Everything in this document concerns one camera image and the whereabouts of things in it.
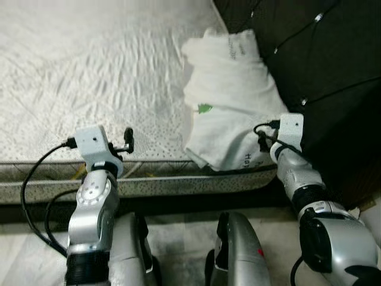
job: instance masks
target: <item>quilted mattress surface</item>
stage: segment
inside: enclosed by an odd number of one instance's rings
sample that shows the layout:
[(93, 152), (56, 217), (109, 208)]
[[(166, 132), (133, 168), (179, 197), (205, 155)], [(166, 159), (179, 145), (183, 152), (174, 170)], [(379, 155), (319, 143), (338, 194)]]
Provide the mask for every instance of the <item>quilted mattress surface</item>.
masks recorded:
[(93, 124), (115, 144), (131, 126), (130, 159), (188, 160), (180, 49), (208, 27), (209, 0), (0, 0), (0, 161), (36, 161)]

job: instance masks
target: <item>black wire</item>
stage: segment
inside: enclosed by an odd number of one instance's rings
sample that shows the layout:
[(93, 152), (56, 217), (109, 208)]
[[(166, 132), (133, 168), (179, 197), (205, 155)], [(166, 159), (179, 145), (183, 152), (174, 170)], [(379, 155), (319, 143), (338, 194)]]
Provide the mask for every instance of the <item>black wire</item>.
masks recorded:
[[(257, 9), (257, 7), (260, 5), (261, 2), (262, 2), (262, 0), (258, 0), (257, 3), (255, 3), (254, 7), (252, 7), (250, 9), (250, 11), (254, 12)], [(251, 18), (252, 17), (250, 14), (249, 17), (247, 17), (246, 20), (238, 27), (238, 29), (236, 29), (236, 33), (242, 32), (243, 27), (245, 27), (245, 25), (247, 24), (247, 22), (250, 21)]]
[[(330, 7), (328, 7), (325, 11), (323, 11), (321, 14), (323, 17), (325, 17), (329, 12), (331, 12), (331, 10), (333, 10), (336, 6), (338, 6), (340, 4), (340, 0), (336, 0), (336, 2), (334, 2)], [(314, 25), (315, 24), (315, 27), (316, 28), (316, 25), (317, 23), (320, 23), (320, 21), (316, 22), (315, 19), (313, 19), (311, 22), (309, 22), (308, 24), (306, 24), (303, 28), (301, 28), (300, 30), (296, 31), (295, 33), (291, 34), (290, 36), (288, 36), (286, 39), (284, 39), (283, 41), (281, 41), (281, 43), (279, 43), (278, 45), (276, 45), (276, 49), (279, 50), (281, 46), (283, 46), (286, 42), (288, 42), (289, 40), (293, 39), (294, 37), (298, 36), (300, 33), (302, 33), (304, 30), (306, 30), (307, 28), (309, 28), (311, 25)], [(270, 55), (266, 56), (264, 60), (268, 60), (269, 57), (273, 56), (274, 53), (271, 53)]]
[(296, 286), (295, 284), (295, 274), (296, 271), (298, 270), (300, 264), (303, 262), (303, 257), (299, 257), (299, 259), (295, 262), (295, 264), (292, 267), (291, 274), (290, 274), (290, 282), (291, 286)]
[(273, 142), (278, 142), (280, 145), (283, 145), (284, 147), (292, 150), (293, 152), (297, 153), (297, 155), (301, 156), (304, 160), (308, 161), (304, 157), (303, 153), (300, 150), (296, 149), (294, 146), (292, 146), (290, 144), (287, 144), (286, 142), (283, 142), (282, 140), (279, 140), (279, 139), (277, 139), (275, 137), (268, 136), (264, 131), (257, 131), (257, 129), (259, 127), (261, 127), (261, 126), (269, 126), (269, 127), (271, 127), (270, 123), (261, 123), (261, 124), (256, 125), (256, 127), (254, 127), (253, 131), (254, 131), (255, 134), (258, 135), (258, 137), (265, 137), (266, 139), (269, 139), (269, 140), (271, 140)]
[(52, 241), (52, 243), (58, 245), (61, 249), (63, 249), (65, 251), (65, 256), (67, 256), (67, 251), (66, 249), (56, 240), (56, 238), (54, 237), (51, 229), (50, 229), (50, 225), (49, 225), (49, 216), (50, 216), (50, 212), (51, 212), (51, 208), (53, 206), (53, 204), (55, 203), (55, 201), (57, 201), (60, 197), (63, 197), (64, 195), (68, 195), (68, 194), (72, 194), (74, 192), (77, 192), (78, 190), (76, 189), (72, 189), (72, 190), (69, 190), (69, 191), (66, 191), (66, 192), (62, 192), (58, 195), (56, 195), (49, 203), (48, 205), (46, 206), (46, 212), (45, 212), (45, 218), (44, 218), (44, 225), (45, 225), (45, 231), (46, 231), (46, 234), (48, 235), (48, 237), (50, 238), (50, 240)]
[(225, 14), (225, 12), (228, 9), (229, 5), (230, 5), (230, 0), (227, 0), (225, 6), (220, 10), (221, 17), (223, 17), (223, 15)]
[(40, 230), (38, 230), (38, 228), (36, 227), (36, 225), (33, 223), (32, 221), (32, 218), (30, 216), (30, 213), (27, 209), (27, 204), (26, 204), (26, 199), (25, 199), (25, 189), (26, 189), (26, 185), (28, 184), (28, 181), (29, 179), (32, 177), (32, 175), (34, 174), (35, 170), (37, 169), (37, 167), (41, 164), (42, 161), (44, 161), (44, 159), (47, 158), (47, 156), (49, 156), (50, 154), (52, 154), (54, 151), (62, 148), (62, 147), (65, 147), (66, 146), (66, 143), (62, 143), (61, 145), (59, 146), (56, 146), (54, 147), (52, 150), (50, 150), (49, 152), (47, 152), (44, 156), (42, 156), (38, 161), (37, 163), (32, 167), (32, 169), (29, 171), (28, 175), (26, 176), (24, 182), (23, 182), (23, 185), (21, 186), (21, 192), (20, 192), (20, 198), (21, 198), (21, 207), (24, 211), (24, 215), (26, 217), (26, 220), (28, 222), (28, 225), (30, 227), (30, 229), (43, 241), (45, 242), (47, 245), (49, 245), (50, 247), (52, 247), (54, 250), (58, 251), (59, 253), (61, 253), (63, 256), (66, 256), (66, 250), (65, 249), (62, 249), (62, 247), (60, 245), (56, 245), (56, 243), (50, 241), (49, 239), (47, 239), (46, 237), (43, 236), (43, 234), (41, 233)]
[(337, 90), (335, 90), (333, 92), (329, 92), (328, 94), (320, 95), (315, 100), (309, 100), (308, 104), (311, 104), (311, 103), (323, 100), (323, 99), (325, 99), (327, 97), (331, 97), (332, 95), (335, 95), (335, 94), (337, 94), (339, 92), (345, 91), (346, 89), (354, 88), (354, 87), (356, 87), (358, 85), (363, 85), (364, 83), (368, 83), (368, 82), (372, 82), (372, 81), (380, 80), (380, 79), (381, 79), (381, 76), (378, 75), (378, 76), (375, 76), (375, 77), (370, 77), (368, 79), (361, 80), (359, 82), (356, 82), (356, 83), (344, 86), (343, 88), (337, 89)]

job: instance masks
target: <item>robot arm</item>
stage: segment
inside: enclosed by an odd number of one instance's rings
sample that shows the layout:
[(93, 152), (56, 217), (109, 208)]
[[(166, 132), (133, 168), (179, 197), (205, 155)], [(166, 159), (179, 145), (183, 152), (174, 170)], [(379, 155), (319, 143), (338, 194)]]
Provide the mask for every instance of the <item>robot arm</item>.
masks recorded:
[(78, 130), (74, 138), (88, 175), (69, 222), (66, 285), (109, 285), (108, 261), (119, 204), (116, 178), (123, 172), (117, 153), (133, 151), (132, 130), (126, 130), (121, 148), (108, 142), (102, 126)]
[[(303, 115), (284, 114), (278, 139), (301, 151)], [(277, 177), (298, 214), (302, 258), (333, 286), (379, 285), (377, 247), (370, 231), (342, 205), (329, 200), (318, 171), (296, 152), (275, 143)]]

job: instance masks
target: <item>white towel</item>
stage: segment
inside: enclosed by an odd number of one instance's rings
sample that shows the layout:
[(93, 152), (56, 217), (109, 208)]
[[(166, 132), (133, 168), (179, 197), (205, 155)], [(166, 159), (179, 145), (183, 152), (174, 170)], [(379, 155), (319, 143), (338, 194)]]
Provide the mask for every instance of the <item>white towel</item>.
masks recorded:
[(216, 35), (208, 30), (203, 38), (188, 40), (182, 52), (193, 66), (184, 88), (192, 113), (186, 154), (199, 167), (216, 171), (272, 164), (252, 129), (287, 109), (261, 61), (253, 31)]

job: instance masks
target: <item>bed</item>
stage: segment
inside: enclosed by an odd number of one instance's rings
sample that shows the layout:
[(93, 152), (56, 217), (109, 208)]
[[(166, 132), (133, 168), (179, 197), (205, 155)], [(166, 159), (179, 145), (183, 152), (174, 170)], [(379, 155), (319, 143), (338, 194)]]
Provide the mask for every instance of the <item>bed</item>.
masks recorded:
[[(0, 204), (19, 202), (32, 164), (76, 128), (123, 143), (122, 197), (260, 188), (275, 167), (199, 169), (182, 151), (182, 44), (224, 24), (209, 0), (0, 1)], [(78, 188), (83, 162), (62, 150), (38, 169), (29, 202)]]

